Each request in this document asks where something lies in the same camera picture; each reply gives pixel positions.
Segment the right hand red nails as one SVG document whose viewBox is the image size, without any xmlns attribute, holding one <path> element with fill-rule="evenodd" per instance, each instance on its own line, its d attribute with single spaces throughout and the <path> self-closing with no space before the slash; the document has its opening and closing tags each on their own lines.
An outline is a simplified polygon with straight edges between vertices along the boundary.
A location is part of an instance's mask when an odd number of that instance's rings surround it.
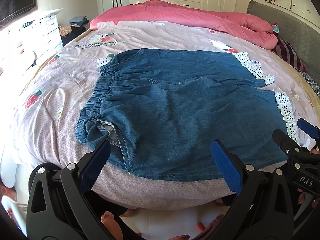
<svg viewBox="0 0 320 240">
<path fill-rule="evenodd" d="M 313 153 L 313 154 L 320 155 L 320 152 L 318 150 L 315 150 L 315 149 L 312 149 L 310 152 Z M 303 204 L 305 199 L 306 199 L 306 193 L 301 189 L 298 189 L 298 192 L 300 192 L 300 195 L 298 197 L 298 204 Z M 311 202 L 311 206 L 315 209 L 317 207 L 318 203 L 319 203 L 319 198 L 313 200 Z"/>
</svg>

